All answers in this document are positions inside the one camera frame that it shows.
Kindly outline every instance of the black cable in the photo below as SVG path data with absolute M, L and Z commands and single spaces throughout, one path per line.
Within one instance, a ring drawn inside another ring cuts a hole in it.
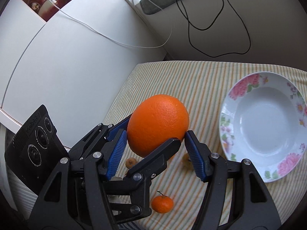
M 176 0 L 176 3 L 177 3 L 177 6 L 178 6 L 180 12 L 182 13 L 182 15 L 185 17 L 185 19 L 186 19 L 187 21 L 189 21 L 188 17 L 185 16 L 185 14 L 183 13 L 183 11 L 182 11 L 181 8 L 179 7 L 178 0 Z M 201 28 L 198 28 L 198 27 L 194 26 L 194 25 L 190 22 L 191 26 L 194 27 L 194 28 L 196 28 L 197 30 L 200 30 L 200 31 L 205 31 L 205 30 L 209 29 L 209 28 L 215 23 L 215 21 L 216 21 L 216 19 L 218 18 L 218 16 L 222 13 L 223 8 L 224 8 L 224 0 L 222 0 L 222 3 L 223 3 L 223 4 L 222 4 L 222 7 L 221 7 L 221 10 L 219 11 L 219 13 L 217 14 L 217 16 L 214 18 L 214 20 L 212 21 L 212 23 L 211 23 L 208 27 L 206 27 L 206 28 L 204 28 L 204 29 L 201 29 Z
M 229 5 L 231 6 L 231 8 L 234 10 L 234 12 L 236 13 L 236 15 L 240 18 L 240 20 L 241 20 L 241 22 L 242 22 L 242 24 L 243 24 L 243 26 L 244 26 L 244 28 L 245 28 L 245 30 L 246 30 L 246 33 L 248 34 L 248 40 L 249 40 L 249 47 L 248 47 L 248 49 L 247 49 L 244 53 L 230 52 L 230 53 L 223 53 L 223 54 L 220 54 L 220 55 L 217 55 L 217 56 L 211 56 L 211 55 L 206 54 L 206 53 L 204 53 L 203 51 L 199 50 L 199 49 L 196 48 L 196 47 L 192 44 L 192 42 L 191 42 L 191 38 L 190 38 L 190 25 L 192 25 L 192 23 L 190 22 L 190 20 L 189 20 L 189 18 L 188 18 L 188 13 L 187 13 L 187 11 L 186 11 L 186 8 L 185 8 L 185 6 L 184 6 L 182 0 L 180 0 L 180 2 L 181 2 L 182 6 L 183 6 L 183 8 L 184 8 L 184 10 L 185 10 L 186 15 L 185 15 L 185 14 L 183 13 L 183 11 L 180 9 L 179 4 L 178 4 L 178 0 L 176 0 L 177 7 L 179 8 L 180 12 L 181 12 L 182 15 L 185 17 L 185 19 L 188 21 L 188 39 L 189 39 L 189 43 L 190 43 L 190 45 L 191 45 L 194 49 L 196 49 L 197 51 L 201 52 L 202 54 L 204 54 L 204 55 L 206 55 L 206 56 L 208 56 L 208 57 L 217 58 L 217 57 L 220 57 L 220 56 L 223 56 L 223 55 L 233 54 L 233 53 L 243 55 L 243 54 L 246 54 L 246 53 L 251 49 L 251 38 L 250 38 L 250 35 L 249 35 L 249 32 L 248 32 L 248 29 L 247 29 L 245 23 L 243 22 L 242 18 L 241 18 L 241 17 L 239 16 L 239 14 L 237 13 L 237 11 L 236 11 L 236 10 L 234 9 L 234 7 L 230 4 L 229 0 L 227 0 L 227 2 L 228 2 Z M 222 12 L 223 7 L 222 7 L 221 11 L 218 13 L 218 15 L 216 16 L 216 18 L 214 19 L 213 23 L 215 22 L 215 20 L 216 20 L 217 17 L 219 16 L 219 14 Z

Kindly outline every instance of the screw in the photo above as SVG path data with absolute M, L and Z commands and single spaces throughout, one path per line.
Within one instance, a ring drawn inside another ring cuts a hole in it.
M 142 178 L 142 175 L 140 173 L 135 173 L 133 175 L 133 180 L 139 181 Z
M 81 182 L 81 188 L 85 189 L 85 181 L 84 180 Z
M 94 158 L 100 158 L 101 157 L 101 152 L 97 151 L 93 153 Z
M 246 164 L 246 165 L 250 165 L 251 164 L 251 160 L 249 159 L 243 159 L 243 163 Z
M 217 159 L 217 158 L 219 158 L 220 157 L 220 155 L 218 154 L 218 153 L 211 153 L 211 155 L 210 155 L 212 158 L 215 158 L 215 159 Z
M 131 206 L 131 208 L 130 208 L 130 212 L 131 212 L 132 214 L 138 214 L 140 211 L 141 211 L 140 207 L 139 207 L 139 206 L 136 206 L 136 205 L 133 205 L 133 206 Z
M 68 158 L 67 157 L 63 157 L 61 160 L 60 160 L 60 163 L 62 164 L 65 164 L 68 162 Z

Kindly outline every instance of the orange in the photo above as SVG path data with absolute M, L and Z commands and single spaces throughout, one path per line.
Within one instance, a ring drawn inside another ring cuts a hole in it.
M 161 195 L 153 198 L 151 202 L 151 207 L 157 213 L 160 213 L 160 214 L 168 213 L 174 207 L 174 202 L 170 197 L 162 194 L 160 191 L 158 192 Z
M 189 114 L 179 99 L 158 94 L 143 101 L 130 117 L 127 135 L 130 149 L 146 157 L 167 139 L 181 141 L 189 127 Z

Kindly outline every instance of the tangerine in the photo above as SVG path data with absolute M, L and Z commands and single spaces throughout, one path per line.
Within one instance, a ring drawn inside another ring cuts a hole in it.
M 173 200 L 170 197 L 162 194 L 160 191 L 157 192 L 161 195 L 153 198 L 151 202 L 152 209 L 160 214 L 168 213 L 174 207 Z

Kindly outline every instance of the striped tablecloth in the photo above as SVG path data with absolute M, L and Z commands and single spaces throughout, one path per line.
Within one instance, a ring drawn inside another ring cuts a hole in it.
M 117 123 L 145 99 L 155 94 L 168 94 L 182 101 L 190 115 L 189 129 L 206 143 L 212 152 L 223 155 L 218 132 L 218 117 L 227 91 L 242 77 L 257 71 L 279 73 L 291 80 L 307 96 L 307 72 L 276 65 L 166 61 L 139 64 L 133 70 L 109 110 L 104 124 Z M 150 199 L 157 190 L 174 200 L 174 209 L 167 214 L 153 212 L 150 217 L 136 221 L 146 230 L 191 229 L 206 190 L 206 184 L 193 171 L 186 170 L 182 156 L 186 153 L 184 143 L 169 163 L 167 169 L 155 178 L 150 187 Z M 297 167 L 284 178 L 267 183 L 282 222 L 294 211 L 307 190 L 307 152 Z M 125 160 L 141 158 L 128 147 L 125 149 L 117 176 L 127 172 Z M 232 184 L 229 181 L 220 224 L 228 220 Z

